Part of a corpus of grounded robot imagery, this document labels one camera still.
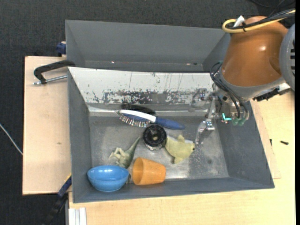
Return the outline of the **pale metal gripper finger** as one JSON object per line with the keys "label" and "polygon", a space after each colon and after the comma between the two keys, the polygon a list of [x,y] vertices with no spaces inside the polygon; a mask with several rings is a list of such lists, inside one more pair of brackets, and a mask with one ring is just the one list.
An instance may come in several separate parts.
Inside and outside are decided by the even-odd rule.
{"label": "pale metal gripper finger", "polygon": [[196,137],[195,137],[195,144],[199,145],[203,141],[204,138],[204,133],[206,131],[206,122],[203,121],[199,124],[196,132]]}
{"label": "pale metal gripper finger", "polygon": [[209,135],[215,130],[215,127],[213,126],[211,120],[205,120],[205,122],[206,122],[206,131],[205,131],[205,133],[204,133],[204,138],[203,138],[203,140],[204,140],[205,138],[209,137]]}

